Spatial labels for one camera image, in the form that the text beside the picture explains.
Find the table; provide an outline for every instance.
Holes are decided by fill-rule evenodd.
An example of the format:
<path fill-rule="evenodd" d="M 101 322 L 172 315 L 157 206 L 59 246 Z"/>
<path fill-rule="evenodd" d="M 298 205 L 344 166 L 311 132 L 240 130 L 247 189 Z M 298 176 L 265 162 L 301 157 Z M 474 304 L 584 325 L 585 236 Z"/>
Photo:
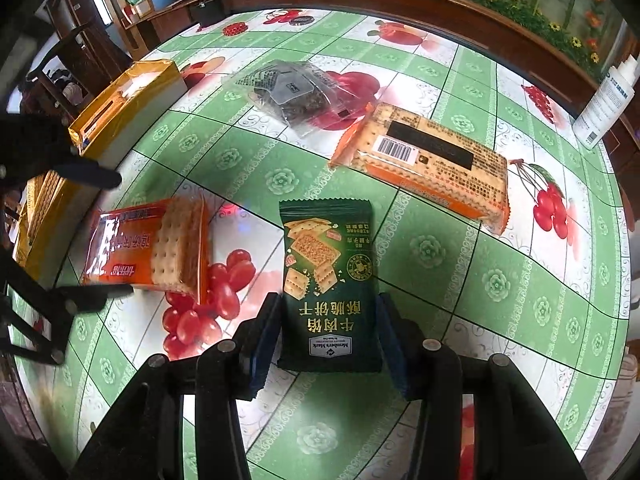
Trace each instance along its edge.
<path fill-rule="evenodd" d="M 604 147 L 585 150 L 572 134 L 571 117 L 552 99 L 446 38 L 317 9 L 297 14 L 302 20 L 271 20 L 285 13 L 246 12 L 205 30 L 194 26 L 147 56 L 173 59 L 197 76 L 123 161 L 120 188 L 101 195 L 96 207 L 203 190 L 211 209 L 212 260 L 224 262 L 243 248 L 258 269 L 239 292 L 240 316 L 218 319 L 231 336 L 240 321 L 255 315 L 267 291 L 281 290 L 280 200 L 370 200 L 380 290 L 425 336 L 460 354 L 507 354 L 583 457 L 609 403 L 628 326 L 628 238 Z M 247 32 L 224 36 L 222 28 L 233 22 L 245 22 Z M 383 101 L 515 161 L 506 231 L 494 237 L 418 196 L 347 168 L 329 169 L 326 160 L 340 131 L 300 137 L 220 88 L 226 74 L 271 59 L 310 60 L 356 79 L 373 76 Z M 206 74 L 198 74 L 200 62 L 207 62 Z M 541 174 L 564 197 L 566 239 L 534 218 L 531 180 L 540 183 Z M 77 283 L 88 237 L 87 221 L 59 284 Z M 28 316 L 24 302 L 17 303 Z M 50 388 L 48 437 L 65 463 L 76 459 L 135 369 L 162 351 L 167 308 L 162 293 L 138 290 L 99 315 L 78 317 L 66 364 L 45 386 L 34 382 L 31 365 L 21 363 L 23 381 L 35 390 Z M 297 374 L 274 365 L 257 399 L 238 402 L 252 474 L 272 480 L 400 478 L 418 409 L 398 396 L 384 373 Z M 193 398 L 185 400 L 184 416 L 185 474 L 192 479 Z"/>

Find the cracker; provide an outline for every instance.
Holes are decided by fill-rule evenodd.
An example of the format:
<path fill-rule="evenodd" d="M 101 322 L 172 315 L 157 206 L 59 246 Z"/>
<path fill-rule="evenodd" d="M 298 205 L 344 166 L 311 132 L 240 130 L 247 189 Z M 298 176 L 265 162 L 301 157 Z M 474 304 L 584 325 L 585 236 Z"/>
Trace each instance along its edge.
<path fill-rule="evenodd" d="M 198 205 L 182 197 L 167 204 L 153 242 L 151 280 L 162 290 L 195 294 L 197 258 L 189 257 L 198 244 Z"/>
<path fill-rule="evenodd" d="M 295 240 L 298 238 L 300 231 L 309 231 L 316 229 L 318 234 L 323 233 L 327 229 L 331 227 L 331 222 L 326 222 L 326 220 L 322 220 L 321 218 L 309 218 L 302 222 L 297 223 L 292 228 L 290 228 L 287 236 Z"/>
<path fill-rule="evenodd" d="M 298 272 L 296 269 L 289 267 L 287 271 L 287 276 L 284 279 L 284 286 L 282 290 L 293 296 L 297 300 L 301 300 L 305 297 L 306 288 L 309 285 L 309 277 L 305 276 L 301 272 Z"/>
<path fill-rule="evenodd" d="M 324 233 L 325 231 L 328 231 L 329 229 L 331 229 L 330 225 L 317 224 L 317 225 L 315 225 L 315 227 L 312 227 L 311 229 L 308 229 L 308 231 L 313 233 L 315 236 L 319 236 L 322 233 Z"/>
<path fill-rule="evenodd" d="M 31 219 L 29 220 L 29 230 L 27 232 L 29 240 L 33 240 L 36 237 L 38 229 L 56 195 L 56 190 L 62 181 L 62 177 L 55 171 L 47 171 L 42 186 L 40 187 L 38 198 L 35 201 Z"/>
<path fill-rule="evenodd" d="M 319 267 L 314 269 L 314 278 L 318 284 L 320 294 L 324 294 L 332 286 L 338 283 L 338 278 L 335 275 L 334 266 L 329 261 L 326 261 Z"/>
<path fill-rule="evenodd" d="M 319 240 L 313 232 L 304 231 L 291 244 L 291 249 L 306 258 L 316 267 L 329 261 L 333 264 L 339 257 L 340 251 Z"/>
<path fill-rule="evenodd" d="M 284 224 L 285 227 L 288 227 L 289 229 L 293 229 L 296 225 L 300 225 L 302 224 L 302 222 L 316 222 L 318 224 L 327 224 L 327 225 L 331 225 L 331 222 L 329 222 L 328 220 L 325 220 L 324 218 L 306 218 L 305 220 L 293 220 L 291 222 L 287 222 L 286 224 Z"/>

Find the cardboard box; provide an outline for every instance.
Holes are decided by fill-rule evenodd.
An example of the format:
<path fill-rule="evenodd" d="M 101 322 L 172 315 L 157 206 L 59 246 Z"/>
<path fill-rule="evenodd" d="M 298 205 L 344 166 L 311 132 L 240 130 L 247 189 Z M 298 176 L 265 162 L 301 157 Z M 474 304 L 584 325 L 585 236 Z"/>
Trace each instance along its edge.
<path fill-rule="evenodd" d="M 173 61 L 137 61 L 82 111 L 69 127 L 69 134 L 81 145 L 82 128 L 119 92 L 126 99 L 100 122 L 82 150 L 82 156 L 115 170 L 140 137 L 186 91 Z M 95 187 L 63 180 L 31 245 L 25 245 L 18 234 L 14 258 L 42 286 L 53 286 L 76 229 L 98 193 Z"/>

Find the wooden chair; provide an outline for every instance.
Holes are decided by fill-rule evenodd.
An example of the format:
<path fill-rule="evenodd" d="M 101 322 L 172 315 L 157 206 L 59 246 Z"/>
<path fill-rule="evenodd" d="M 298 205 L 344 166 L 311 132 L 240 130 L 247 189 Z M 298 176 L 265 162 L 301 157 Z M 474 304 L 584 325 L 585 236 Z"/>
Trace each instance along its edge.
<path fill-rule="evenodd" d="M 76 41 L 76 37 L 85 32 L 91 33 L 92 22 L 87 22 L 74 28 L 69 34 L 57 42 L 45 55 L 40 64 L 27 75 L 28 80 L 38 79 L 52 97 L 60 103 L 63 109 L 73 118 L 78 117 L 78 108 L 71 104 L 57 88 L 51 79 L 44 73 L 44 67 L 54 57 L 58 56 L 60 62 L 72 73 L 84 89 L 94 97 L 100 94 L 111 79 L 109 75 L 98 65 L 87 52 L 86 48 Z"/>

